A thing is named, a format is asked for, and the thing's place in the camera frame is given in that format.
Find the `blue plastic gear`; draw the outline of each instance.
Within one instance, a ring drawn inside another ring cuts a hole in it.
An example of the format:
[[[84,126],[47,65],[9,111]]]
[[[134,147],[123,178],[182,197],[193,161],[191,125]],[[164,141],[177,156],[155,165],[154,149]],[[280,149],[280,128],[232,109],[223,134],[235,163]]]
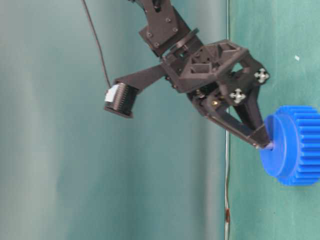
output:
[[[320,114],[310,106],[282,106],[265,119],[272,149],[261,149],[265,171],[286,186],[320,178]]]

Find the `white label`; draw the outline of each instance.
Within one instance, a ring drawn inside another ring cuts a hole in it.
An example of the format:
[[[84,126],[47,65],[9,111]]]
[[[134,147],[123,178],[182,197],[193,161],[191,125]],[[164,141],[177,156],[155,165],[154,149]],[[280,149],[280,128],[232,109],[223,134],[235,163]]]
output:
[[[116,92],[118,90],[119,84],[113,85],[105,95],[105,102],[112,103],[115,99]]]

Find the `screw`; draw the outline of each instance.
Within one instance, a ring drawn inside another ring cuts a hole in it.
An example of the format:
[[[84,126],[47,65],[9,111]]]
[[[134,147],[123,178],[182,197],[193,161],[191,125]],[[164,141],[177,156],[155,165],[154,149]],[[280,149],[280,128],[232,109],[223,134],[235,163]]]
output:
[[[216,101],[216,100],[214,100],[214,101],[212,101],[212,106],[214,106],[214,107],[216,107],[216,106],[218,106],[219,105],[219,102],[218,101]]]

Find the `fabric backdrop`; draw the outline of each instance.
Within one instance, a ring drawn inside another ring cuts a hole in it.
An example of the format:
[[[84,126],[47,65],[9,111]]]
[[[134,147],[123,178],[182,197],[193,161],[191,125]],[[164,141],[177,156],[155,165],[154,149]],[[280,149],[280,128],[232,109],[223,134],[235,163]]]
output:
[[[225,0],[173,0],[204,43]],[[0,239],[223,239],[225,132],[161,80],[133,120],[106,85],[79,0],[0,0]],[[111,79],[158,63],[125,0],[88,0]]]

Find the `white cross screw head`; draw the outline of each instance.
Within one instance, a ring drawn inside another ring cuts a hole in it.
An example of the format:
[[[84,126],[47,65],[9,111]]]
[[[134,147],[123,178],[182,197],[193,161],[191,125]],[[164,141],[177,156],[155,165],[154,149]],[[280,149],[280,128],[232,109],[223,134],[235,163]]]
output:
[[[263,84],[268,78],[270,78],[269,74],[264,68],[260,68],[259,72],[256,72],[254,76],[258,79],[258,82]]]
[[[240,88],[237,88],[233,93],[230,94],[230,98],[234,99],[236,104],[241,103],[247,96],[242,93]]]

